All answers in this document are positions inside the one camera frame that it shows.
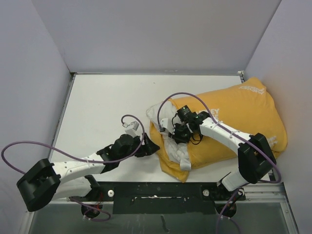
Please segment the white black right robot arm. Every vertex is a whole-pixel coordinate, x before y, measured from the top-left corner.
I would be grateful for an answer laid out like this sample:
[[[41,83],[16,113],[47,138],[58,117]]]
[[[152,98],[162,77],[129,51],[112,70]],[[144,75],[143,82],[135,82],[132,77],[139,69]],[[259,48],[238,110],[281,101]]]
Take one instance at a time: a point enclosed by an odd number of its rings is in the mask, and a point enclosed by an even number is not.
[[[181,122],[174,124],[170,137],[177,143],[188,143],[194,134],[198,134],[200,139],[214,139],[237,155],[238,169],[225,175],[217,187],[220,198],[229,199],[237,188],[256,184],[276,165],[264,135],[241,132],[212,119],[205,111],[192,112],[186,105],[178,109],[176,115]]]

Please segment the white pillow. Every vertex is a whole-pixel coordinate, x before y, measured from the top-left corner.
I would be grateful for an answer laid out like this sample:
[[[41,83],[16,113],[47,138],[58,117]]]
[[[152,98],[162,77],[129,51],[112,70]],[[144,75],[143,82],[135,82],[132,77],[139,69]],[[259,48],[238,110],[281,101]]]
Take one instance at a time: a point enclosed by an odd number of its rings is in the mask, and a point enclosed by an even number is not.
[[[167,156],[171,162],[178,163],[178,168],[182,171],[190,171],[192,169],[191,161],[189,158],[187,144],[176,143],[173,139],[169,138],[169,133],[161,133],[157,122],[157,113],[161,103],[151,106],[146,110],[146,116],[151,121],[152,126],[156,129],[156,136],[164,142],[164,148]],[[166,101],[162,106],[159,114],[159,119],[163,118],[172,119],[176,114],[177,108],[170,102]]]

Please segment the blue yellow Mickey pillowcase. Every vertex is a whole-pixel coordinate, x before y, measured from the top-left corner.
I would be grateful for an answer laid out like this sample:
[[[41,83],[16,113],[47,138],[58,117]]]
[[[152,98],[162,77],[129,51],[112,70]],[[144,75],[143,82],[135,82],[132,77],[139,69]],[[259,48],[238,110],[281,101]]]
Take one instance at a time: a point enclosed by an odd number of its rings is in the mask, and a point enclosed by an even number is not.
[[[157,152],[163,172],[186,182],[192,169],[235,158],[237,155],[222,143],[204,137],[198,145],[177,144],[165,132],[159,131],[158,121],[167,118],[179,123],[176,111],[187,105],[191,111],[211,112],[214,129],[224,126],[230,130],[229,139],[236,140],[241,132],[264,135],[274,157],[287,148],[286,129],[266,86],[256,77],[226,89],[169,99],[146,111],[150,120],[150,137],[160,149]]]

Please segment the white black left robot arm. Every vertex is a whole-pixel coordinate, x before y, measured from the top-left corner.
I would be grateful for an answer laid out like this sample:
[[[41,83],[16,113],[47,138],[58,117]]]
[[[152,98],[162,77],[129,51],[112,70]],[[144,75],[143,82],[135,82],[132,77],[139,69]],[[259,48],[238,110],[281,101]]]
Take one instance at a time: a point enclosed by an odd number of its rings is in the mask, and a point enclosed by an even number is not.
[[[150,156],[159,149],[147,134],[122,134],[113,144],[85,158],[55,163],[48,159],[39,160],[17,182],[17,187],[27,210],[34,212],[55,198],[63,198],[61,185],[81,177],[111,171],[129,156]]]

